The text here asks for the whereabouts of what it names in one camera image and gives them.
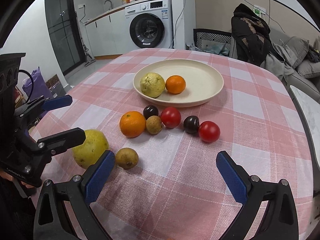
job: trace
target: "purple bag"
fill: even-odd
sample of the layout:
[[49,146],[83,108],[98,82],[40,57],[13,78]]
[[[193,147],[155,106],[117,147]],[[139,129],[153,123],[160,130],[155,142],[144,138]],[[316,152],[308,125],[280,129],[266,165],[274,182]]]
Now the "purple bag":
[[[44,96],[44,98],[52,99],[53,96],[52,96],[49,88],[45,84],[45,81],[44,81],[44,79],[41,75],[41,72],[40,72],[40,67],[38,67],[36,70],[34,70],[31,73],[31,76],[33,78],[34,87],[33,87],[32,95],[30,97],[30,101],[32,101],[33,99],[38,98],[40,96]],[[27,94],[27,96],[30,95],[31,88],[32,88],[31,79],[27,78],[26,80],[24,80],[24,84],[22,86],[22,89]],[[40,115],[40,117],[43,118],[46,113],[47,112],[44,112],[43,114]]]

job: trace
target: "ceramic plate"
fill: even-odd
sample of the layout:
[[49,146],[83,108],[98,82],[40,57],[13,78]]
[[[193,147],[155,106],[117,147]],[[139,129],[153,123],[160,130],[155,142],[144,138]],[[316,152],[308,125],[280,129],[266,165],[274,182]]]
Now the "ceramic plate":
[[[140,80],[144,74],[154,72],[164,78],[179,75],[186,81],[186,89],[177,95],[164,92],[157,98],[141,93]],[[210,101],[223,88],[223,77],[213,67],[190,59],[168,59],[145,66],[133,79],[135,90],[147,101],[161,106],[190,107]]]

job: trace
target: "faucet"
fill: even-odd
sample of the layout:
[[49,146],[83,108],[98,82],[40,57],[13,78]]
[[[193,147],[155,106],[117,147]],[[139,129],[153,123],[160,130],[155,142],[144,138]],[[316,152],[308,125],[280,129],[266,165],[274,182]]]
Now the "faucet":
[[110,0],[105,0],[103,4],[106,4],[106,2],[110,2],[110,5],[111,5],[111,10],[113,9],[113,5],[112,5],[112,2]]

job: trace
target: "power cord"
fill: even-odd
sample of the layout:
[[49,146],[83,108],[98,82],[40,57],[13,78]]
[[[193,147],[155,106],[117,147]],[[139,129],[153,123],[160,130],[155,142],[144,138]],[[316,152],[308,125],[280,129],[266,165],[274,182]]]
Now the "power cord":
[[84,13],[84,16],[81,18],[81,20],[80,20],[80,22],[82,23],[82,24],[84,24],[83,22],[82,22],[82,19],[85,17],[85,5],[83,5],[83,13]]
[[183,13],[183,11],[184,11],[184,8],[185,8],[185,6],[186,6],[186,3],[187,3],[187,0],[184,0],[182,11],[181,11],[180,15],[178,16],[177,21],[176,21],[176,24],[175,24],[174,36],[173,36],[172,42],[171,42],[171,44],[170,44],[170,47],[172,46],[172,44],[174,43],[174,39],[176,38],[176,34],[177,34],[177,23],[178,23],[178,20],[179,20],[180,16],[182,15],[182,13]]
[[271,2],[270,2],[270,0],[269,0],[269,14],[271,14],[270,11],[271,11]]
[[[244,1],[247,2],[248,4],[252,5],[254,8],[259,9],[258,7],[255,7],[253,4],[249,3],[247,0],[244,0]],[[276,23],[280,26],[281,30],[285,33],[285,31],[282,29],[281,25],[280,25],[276,20],[272,19],[272,18],[270,17],[270,15],[268,15],[268,16],[269,16],[269,24],[270,24],[270,19],[273,20],[274,22],[276,22]]]
[[30,74],[28,71],[23,70],[23,69],[19,69],[19,72],[20,72],[20,73],[25,73],[25,74],[26,74],[27,76],[29,76],[29,78],[31,79],[31,92],[30,92],[30,95],[28,96],[28,99],[27,99],[27,101],[26,101],[26,103],[28,103],[28,101],[30,100],[30,97],[31,97],[31,95],[32,95],[33,87],[34,87],[35,83],[34,83],[34,81],[33,81],[33,78],[32,78],[32,76],[31,76],[31,74]]

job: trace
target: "tablecloth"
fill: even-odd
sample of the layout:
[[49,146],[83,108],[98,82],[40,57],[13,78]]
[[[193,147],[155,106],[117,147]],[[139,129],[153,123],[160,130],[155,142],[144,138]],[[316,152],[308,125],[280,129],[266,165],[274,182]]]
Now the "tablecloth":
[[[149,104],[133,88],[135,73],[172,58],[200,61],[222,74],[224,87],[210,102],[180,109],[182,120],[197,115],[200,122],[217,123],[221,129],[217,142],[204,143],[182,126],[131,139],[120,132],[124,113],[142,112]],[[216,168],[216,155],[222,150],[250,175],[276,183],[282,178],[289,181],[300,238],[304,237],[313,194],[310,151],[298,113],[273,74],[208,53],[139,49],[113,60],[69,94],[72,105],[49,112],[32,133],[35,139],[74,127],[98,129],[115,153],[130,147],[139,154],[135,168],[114,168],[97,202],[91,204],[114,239],[218,239],[241,208]],[[68,150],[52,158],[42,179],[57,183],[83,172]],[[266,204],[262,203],[246,239],[254,235]]]

